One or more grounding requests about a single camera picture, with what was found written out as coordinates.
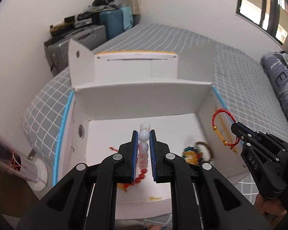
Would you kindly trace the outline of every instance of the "white cardboard box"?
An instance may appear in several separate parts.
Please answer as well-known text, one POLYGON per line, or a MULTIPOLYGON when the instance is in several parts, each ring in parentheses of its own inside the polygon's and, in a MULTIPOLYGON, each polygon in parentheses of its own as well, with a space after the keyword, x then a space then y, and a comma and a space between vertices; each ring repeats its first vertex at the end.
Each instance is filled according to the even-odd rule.
MULTIPOLYGON (((71 40, 69 66, 74 96, 66 113, 58 179, 76 164, 100 163, 123 143, 133 130, 148 122, 158 141, 182 155, 185 147, 206 141, 214 152, 213 165, 232 183, 248 172, 240 152, 233 152, 212 130, 213 113, 224 102, 213 87, 213 43, 193 47, 180 54, 165 52, 112 52, 93 54, 71 40), (84 137, 78 135, 83 125, 84 137)), ((235 141, 227 115, 216 125, 225 139, 235 141)), ((169 184, 156 184, 149 162, 146 178, 128 188, 118 189, 116 219, 140 219, 171 213, 169 184), (149 197, 161 198, 150 201, 149 197)))

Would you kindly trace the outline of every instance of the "blue suitcase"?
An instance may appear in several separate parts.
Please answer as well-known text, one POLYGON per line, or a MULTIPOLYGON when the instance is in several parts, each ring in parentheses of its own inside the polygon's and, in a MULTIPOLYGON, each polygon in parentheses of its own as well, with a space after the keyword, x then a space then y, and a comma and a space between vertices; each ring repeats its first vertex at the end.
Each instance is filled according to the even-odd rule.
POLYGON ((102 11, 99 18, 100 24, 106 26, 107 40, 124 32, 123 12, 120 9, 102 11))

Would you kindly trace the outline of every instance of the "gray checkered bedsheet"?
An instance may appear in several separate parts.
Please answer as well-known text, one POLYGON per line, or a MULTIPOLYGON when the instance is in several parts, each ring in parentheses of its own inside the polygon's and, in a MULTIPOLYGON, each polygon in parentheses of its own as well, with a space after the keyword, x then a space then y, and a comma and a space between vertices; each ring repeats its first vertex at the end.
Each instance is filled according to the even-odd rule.
MULTIPOLYGON (((181 28, 139 24, 93 52, 156 50, 179 53, 210 41, 214 42, 215 86, 231 113, 249 128, 270 132, 288 142, 288 122, 268 77, 259 63, 240 50, 181 28)), ((30 145, 50 165, 70 87, 67 68, 41 90, 23 117, 22 126, 30 145)), ((236 187, 254 203, 258 190, 250 175, 236 187)))

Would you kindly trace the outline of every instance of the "blue tape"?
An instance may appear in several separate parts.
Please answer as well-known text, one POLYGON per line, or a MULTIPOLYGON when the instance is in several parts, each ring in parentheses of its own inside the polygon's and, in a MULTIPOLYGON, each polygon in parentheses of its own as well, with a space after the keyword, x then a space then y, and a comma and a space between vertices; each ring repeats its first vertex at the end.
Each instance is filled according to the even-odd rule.
POLYGON ((59 131, 59 135, 58 135, 58 140, 56 142, 54 165, 53 165, 53 175, 52 175, 52 186, 54 186, 58 182, 59 161, 60 161, 60 153, 61 153, 63 135, 64 135, 65 126, 66 126, 68 112, 69 112, 69 109, 71 106, 71 101, 72 101, 73 97, 74 97, 74 91, 71 91, 69 94, 68 100, 67 100, 67 104, 65 106, 63 119, 62 119, 60 131, 59 131))
POLYGON ((131 168, 133 169, 131 173, 133 173, 133 180, 135 179, 136 172, 137 172, 137 151, 138 151, 138 144, 139 144, 139 138, 138 138, 138 132, 135 134, 135 141, 133 146, 133 153, 132 153, 132 161, 131 161, 131 168))
POLYGON ((153 141, 153 134, 149 132, 149 150, 151 152, 151 172, 153 174, 154 181, 157 179, 157 160, 156 160, 156 152, 153 141))
POLYGON ((225 104, 225 101, 222 99, 221 95, 218 93, 218 91, 217 91, 215 86, 212 86, 212 90, 213 90, 214 94, 216 95, 216 97, 219 99, 220 103, 222 104, 222 107, 224 109, 228 110, 228 107, 225 104))

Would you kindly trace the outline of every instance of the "round hole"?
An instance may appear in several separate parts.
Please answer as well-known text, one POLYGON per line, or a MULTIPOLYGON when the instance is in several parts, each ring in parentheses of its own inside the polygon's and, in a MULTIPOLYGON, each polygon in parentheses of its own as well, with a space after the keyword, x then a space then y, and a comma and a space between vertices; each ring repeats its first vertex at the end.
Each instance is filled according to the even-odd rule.
POLYGON ((78 134, 79 134, 79 137, 80 137, 80 138, 84 138, 84 127, 83 127, 82 124, 79 125, 78 134))

